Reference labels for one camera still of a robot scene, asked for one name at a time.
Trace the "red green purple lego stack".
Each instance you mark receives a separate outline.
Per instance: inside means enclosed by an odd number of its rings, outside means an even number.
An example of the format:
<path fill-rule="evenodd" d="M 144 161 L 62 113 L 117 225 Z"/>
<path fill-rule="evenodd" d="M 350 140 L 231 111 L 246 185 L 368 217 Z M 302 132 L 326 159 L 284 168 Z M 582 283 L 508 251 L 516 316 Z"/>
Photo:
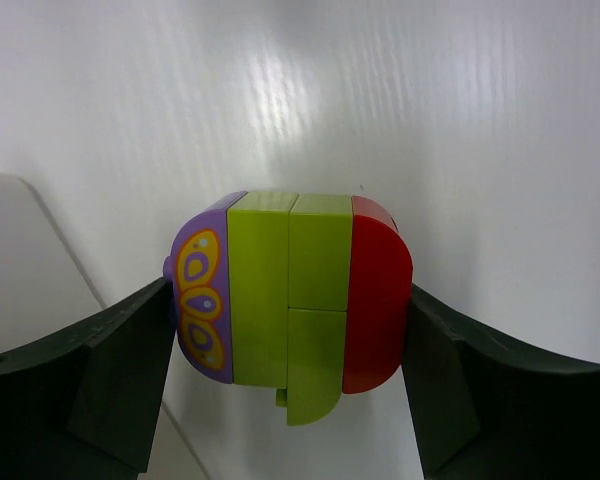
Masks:
<path fill-rule="evenodd" d="M 291 426 L 401 363 L 413 261 L 369 198 L 229 194 L 183 225 L 163 275 L 188 362 L 224 384 L 274 389 Z"/>

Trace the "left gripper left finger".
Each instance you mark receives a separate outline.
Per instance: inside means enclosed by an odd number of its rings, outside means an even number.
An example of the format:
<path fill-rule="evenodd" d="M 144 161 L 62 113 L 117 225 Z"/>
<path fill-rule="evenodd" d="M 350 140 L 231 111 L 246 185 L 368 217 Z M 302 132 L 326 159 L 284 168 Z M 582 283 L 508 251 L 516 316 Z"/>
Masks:
<path fill-rule="evenodd" d="M 173 346 L 171 303 L 158 279 L 0 354 L 0 479 L 146 472 Z"/>

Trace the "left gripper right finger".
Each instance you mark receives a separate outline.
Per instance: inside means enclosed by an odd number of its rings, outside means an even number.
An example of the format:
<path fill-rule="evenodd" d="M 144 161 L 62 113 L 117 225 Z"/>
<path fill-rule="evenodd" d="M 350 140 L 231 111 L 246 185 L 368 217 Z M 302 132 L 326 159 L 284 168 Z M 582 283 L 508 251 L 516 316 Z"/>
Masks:
<path fill-rule="evenodd" d="M 600 364 L 412 291 L 402 372 L 427 479 L 600 479 Z"/>

